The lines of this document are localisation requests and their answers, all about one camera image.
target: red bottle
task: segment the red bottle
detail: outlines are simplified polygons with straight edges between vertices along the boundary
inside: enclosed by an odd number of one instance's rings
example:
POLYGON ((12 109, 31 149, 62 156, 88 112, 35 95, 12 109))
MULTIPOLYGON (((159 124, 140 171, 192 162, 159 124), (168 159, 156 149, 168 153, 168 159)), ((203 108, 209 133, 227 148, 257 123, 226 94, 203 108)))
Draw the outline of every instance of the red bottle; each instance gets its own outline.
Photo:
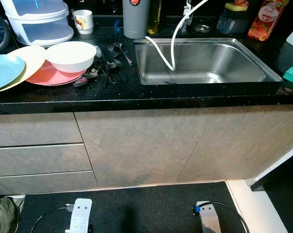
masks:
POLYGON ((273 31, 289 0, 264 0, 248 32, 248 37, 265 41, 273 31))

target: white floor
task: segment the white floor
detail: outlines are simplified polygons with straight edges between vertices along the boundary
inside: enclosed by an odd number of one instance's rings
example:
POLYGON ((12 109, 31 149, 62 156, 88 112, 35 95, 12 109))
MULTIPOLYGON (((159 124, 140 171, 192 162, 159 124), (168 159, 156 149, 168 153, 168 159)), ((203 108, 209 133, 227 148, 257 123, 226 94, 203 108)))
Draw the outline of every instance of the white floor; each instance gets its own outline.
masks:
POLYGON ((226 184, 250 233, 288 233, 265 191, 252 192, 245 180, 226 184))

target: black countertop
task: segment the black countertop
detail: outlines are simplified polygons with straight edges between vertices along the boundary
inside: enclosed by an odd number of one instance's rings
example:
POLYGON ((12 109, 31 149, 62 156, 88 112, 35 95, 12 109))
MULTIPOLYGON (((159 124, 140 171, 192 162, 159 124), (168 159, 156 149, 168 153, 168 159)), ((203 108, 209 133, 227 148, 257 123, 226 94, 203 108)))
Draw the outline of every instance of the black countertop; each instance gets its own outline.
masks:
MULTIPOLYGON (((153 37, 171 38, 173 31, 174 27, 168 24, 160 35, 153 37)), ((181 37, 235 36, 213 30, 207 36, 189 31, 179 33, 178 38, 181 37)), ((293 66, 293 46, 285 42, 286 36, 272 35, 267 42, 244 36, 235 38, 280 76, 293 66)), ((81 88, 72 84, 39 86, 24 82, 0 93, 0 114, 293 104, 293 83, 288 81, 141 85, 133 40, 123 35, 122 28, 100 28, 97 25, 93 34, 75 33, 72 40, 98 45, 104 53, 108 53, 107 45, 122 42, 123 49, 133 60, 130 67, 123 57, 120 59, 124 64, 121 74, 127 81, 119 79, 116 85, 108 84, 106 88, 103 88, 103 79, 89 82, 81 88)))

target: white mug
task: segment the white mug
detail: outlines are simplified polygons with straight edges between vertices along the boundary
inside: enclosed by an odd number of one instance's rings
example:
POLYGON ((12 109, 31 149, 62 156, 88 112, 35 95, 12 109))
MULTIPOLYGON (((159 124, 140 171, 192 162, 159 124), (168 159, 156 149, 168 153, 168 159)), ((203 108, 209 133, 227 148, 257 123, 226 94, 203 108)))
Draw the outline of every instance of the white mug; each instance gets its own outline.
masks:
POLYGON ((92 12, 89 10, 78 10, 73 12, 75 26, 80 34, 91 34, 93 32, 92 12))

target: kitchen sink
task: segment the kitchen sink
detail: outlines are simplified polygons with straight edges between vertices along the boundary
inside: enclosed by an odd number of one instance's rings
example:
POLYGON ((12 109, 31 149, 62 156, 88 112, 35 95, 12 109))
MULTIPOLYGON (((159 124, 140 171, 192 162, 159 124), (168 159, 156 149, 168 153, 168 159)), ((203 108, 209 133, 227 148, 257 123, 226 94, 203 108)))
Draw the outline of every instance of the kitchen sink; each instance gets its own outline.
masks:
MULTIPOLYGON (((170 39, 154 40, 170 61, 170 39)), ((275 82, 282 78, 234 38, 176 39, 171 71, 146 39, 134 41, 144 85, 275 82)))

